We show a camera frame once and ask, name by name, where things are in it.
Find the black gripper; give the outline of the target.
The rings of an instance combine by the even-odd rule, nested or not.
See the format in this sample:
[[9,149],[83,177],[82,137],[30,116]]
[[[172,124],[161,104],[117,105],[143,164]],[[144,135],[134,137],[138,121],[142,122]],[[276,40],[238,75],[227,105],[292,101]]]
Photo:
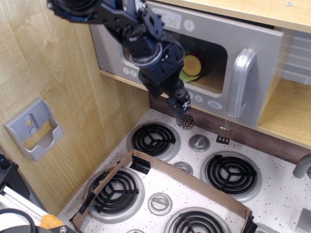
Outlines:
[[158,98],[167,94],[167,105],[177,119],[177,125],[184,130],[194,126],[194,119],[187,114],[191,107],[188,91],[180,79],[183,67],[183,50],[179,44],[169,43],[162,46],[162,53],[155,62],[139,67],[139,79],[153,96]]

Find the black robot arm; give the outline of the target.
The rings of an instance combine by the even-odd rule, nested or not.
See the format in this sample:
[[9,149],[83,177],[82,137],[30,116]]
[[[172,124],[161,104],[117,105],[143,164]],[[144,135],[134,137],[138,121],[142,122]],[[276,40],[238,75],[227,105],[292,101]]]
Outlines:
[[190,95],[179,75],[185,51],[163,31],[161,15],[153,13],[144,0],[49,0],[47,8],[73,23],[101,24],[130,53],[139,67],[138,77],[153,98],[163,93],[177,125],[189,130]]

